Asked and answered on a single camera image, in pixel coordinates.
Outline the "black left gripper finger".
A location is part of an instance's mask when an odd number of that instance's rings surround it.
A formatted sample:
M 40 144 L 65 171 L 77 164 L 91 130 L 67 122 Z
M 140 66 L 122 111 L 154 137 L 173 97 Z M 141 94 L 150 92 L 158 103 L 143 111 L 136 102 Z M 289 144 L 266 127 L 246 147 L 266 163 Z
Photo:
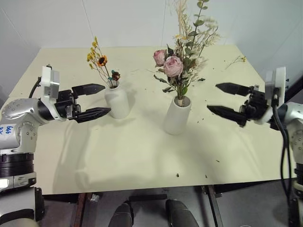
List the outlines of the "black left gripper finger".
M 107 115 L 111 111 L 109 107 L 95 107 L 76 114 L 76 122 L 88 122 Z
M 93 95 L 105 89 L 105 86 L 100 84 L 86 84 L 72 87 L 72 91 L 76 96 Z

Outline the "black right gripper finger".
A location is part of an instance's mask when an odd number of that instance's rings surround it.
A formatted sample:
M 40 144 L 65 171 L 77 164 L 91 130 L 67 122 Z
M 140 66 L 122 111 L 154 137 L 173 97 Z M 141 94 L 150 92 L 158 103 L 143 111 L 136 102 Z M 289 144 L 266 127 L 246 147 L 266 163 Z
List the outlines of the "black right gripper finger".
M 212 113 L 214 113 L 222 118 L 234 121 L 241 127 L 244 127 L 246 125 L 247 117 L 243 113 L 236 112 L 233 109 L 225 107 L 225 106 L 207 105 L 207 108 Z
M 250 93 L 250 87 L 234 83 L 220 83 L 215 86 L 221 91 L 232 95 L 247 96 Z

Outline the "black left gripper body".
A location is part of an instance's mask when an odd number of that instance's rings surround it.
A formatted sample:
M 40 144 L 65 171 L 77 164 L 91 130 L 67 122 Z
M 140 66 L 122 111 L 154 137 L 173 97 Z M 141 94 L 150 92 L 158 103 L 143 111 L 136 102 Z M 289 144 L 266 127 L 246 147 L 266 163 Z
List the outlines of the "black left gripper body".
M 77 103 L 78 94 L 76 89 L 59 91 L 55 108 L 60 117 L 68 120 L 79 121 L 81 107 Z

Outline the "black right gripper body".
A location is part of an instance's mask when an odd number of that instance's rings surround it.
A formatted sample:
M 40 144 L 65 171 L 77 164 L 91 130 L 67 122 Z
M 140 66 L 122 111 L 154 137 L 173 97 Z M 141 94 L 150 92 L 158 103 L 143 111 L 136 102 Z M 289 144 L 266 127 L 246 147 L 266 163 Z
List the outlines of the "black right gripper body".
M 240 107 L 239 111 L 244 114 L 248 121 L 259 120 L 268 109 L 265 93 L 258 90 L 258 87 L 249 87 L 249 98 Z

